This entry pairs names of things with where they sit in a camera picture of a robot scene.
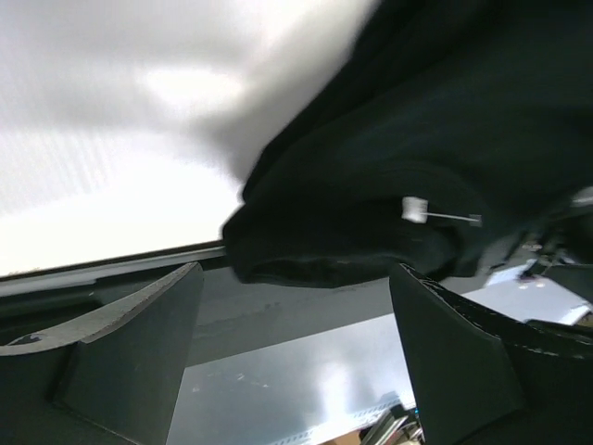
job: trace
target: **table surface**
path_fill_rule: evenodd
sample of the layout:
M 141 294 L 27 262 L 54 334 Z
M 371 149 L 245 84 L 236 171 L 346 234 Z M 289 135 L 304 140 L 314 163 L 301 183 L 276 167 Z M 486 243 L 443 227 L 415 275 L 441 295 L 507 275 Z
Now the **table surface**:
M 0 276 L 219 239 L 376 0 L 0 0 Z
M 583 300 L 549 280 L 522 288 L 513 277 L 514 273 L 502 275 L 494 285 L 465 297 L 519 321 L 574 324 L 588 312 Z M 258 294 L 249 286 L 236 290 L 252 293 L 252 297 Z M 216 299 L 210 294 L 218 291 L 207 280 L 205 301 Z M 306 295 L 310 289 L 293 292 Z M 351 288 L 348 293 L 360 307 L 369 300 L 391 306 L 385 280 Z M 285 296 L 284 306 L 294 297 Z M 332 317 L 340 310 L 334 304 L 325 313 Z M 316 311 L 310 312 L 310 324 L 316 323 L 316 316 Z M 266 324 L 270 337 L 276 337 L 291 323 L 291 316 L 277 314 L 269 323 L 258 320 Z M 223 336 L 225 327 L 239 333 L 238 324 L 212 324 L 199 331 L 192 348 L 207 348 L 205 340 Z M 373 423 L 389 406 L 415 404 L 391 311 L 266 348 L 188 364 L 167 445 L 317 445 Z

